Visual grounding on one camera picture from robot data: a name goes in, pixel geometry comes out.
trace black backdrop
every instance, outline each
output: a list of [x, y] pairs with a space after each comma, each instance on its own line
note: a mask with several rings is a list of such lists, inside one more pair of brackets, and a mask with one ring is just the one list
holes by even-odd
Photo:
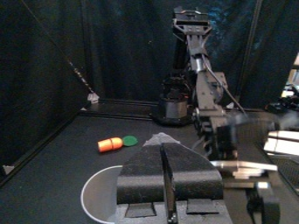
[[[25, 1], [78, 67], [78, 1]], [[0, 4], [0, 165], [11, 162], [85, 105], [88, 92], [18, 0]]]
[[[100, 97], [156, 101], [172, 71], [173, 7], [209, 13], [210, 65], [240, 103], [280, 95], [299, 49], [299, 1], [264, 0], [244, 79], [238, 79], [256, 1], [25, 1]], [[17, 0], [0, 3], [0, 165], [9, 165], [85, 104], [86, 94]]]
[[262, 108], [280, 95], [299, 49], [299, 1], [264, 0], [244, 79], [238, 80], [256, 1], [88, 0], [89, 57], [100, 95], [156, 101], [172, 71], [172, 12], [198, 7], [213, 28], [206, 48], [214, 71], [224, 72], [240, 103]]

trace cable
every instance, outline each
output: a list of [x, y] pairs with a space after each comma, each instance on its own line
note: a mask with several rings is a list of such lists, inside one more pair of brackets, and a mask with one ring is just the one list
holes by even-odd
[[222, 87], [222, 89], [224, 89], [224, 91], [225, 91], [225, 93], [226, 93], [229, 99], [236, 103], [237, 108], [238, 108], [238, 110], [241, 111], [241, 113], [246, 116], [246, 112], [245, 112], [245, 110], [244, 110], [244, 109], [241, 108], [241, 106], [238, 105], [238, 103], [237, 103], [236, 99], [233, 98], [233, 96], [230, 95], [228, 89], [222, 86], [222, 84], [221, 84], [221, 82], [220, 82], [220, 80], [218, 80], [216, 74], [210, 71], [210, 67], [209, 67], [208, 62], [206, 62], [206, 60], [205, 60], [205, 56], [204, 56], [204, 54], [201, 55], [201, 59], [202, 59], [204, 66], [206, 67], [206, 69], [208, 69], [208, 71], [209, 71], [209, 73], [210, 73], [213, 79], [216, 80], [216, 82], [217, 82], [217, 83], [220, 84], [220, 86]]
[[73, 71], [73, 73], [77, 75], [77, 77], [78, 77], [81, 83], [85, 85], [88, 91], [89, 91], [92, 94], [94, 94], [94, 91], [93, 91], [93, 89], [90, 88], [90, 85], [88, 84], [86, 80], [84, 79], [80, 70], [73, 66], [73, 64], [72, 64], [72, 62], [70, 62], [70, 58], [68, 57], [68, 55], [65, 54], [65, 52], [61, 50], [58, 44], [56, 43], [56, 41], [54, 41], [53, 38], [52, 38], [52, 35], [47, 33], [45, 27], [42, 26], [41, 20], [34, 16], [33, 11], [30, 10], [30, 8], [29, 8], [27, 4], [23, 2], [23, 0], [19, 0], [19, 1], [21, 1], [21, 3], [22, 3], [23, 8], [29, 11], [29, 13], [30, 13], [30, 15], [31, 15], [31, 17], [33, 17], [33, 19], [34, 19], [37, 25], [39, 26], [43, 35], [47, 37], [50, 43], [52, 43], [52, 44], [54, 45], [54, 47], [57, 48], [57, 50], [58, 50], [58, 52], [60, 52], [62, 58], [66, 60], [69, 66], [70, 66], [70, 68], [72, 68], [72, 71]]

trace orange object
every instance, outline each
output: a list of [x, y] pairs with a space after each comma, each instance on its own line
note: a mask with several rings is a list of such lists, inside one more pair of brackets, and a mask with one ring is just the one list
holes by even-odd
[[113, 151], [120, 149], [122, 146], [122, 140], [118, 137], [112, 137], [106, 140], [97, 142], [97, 150], [98, 152]]

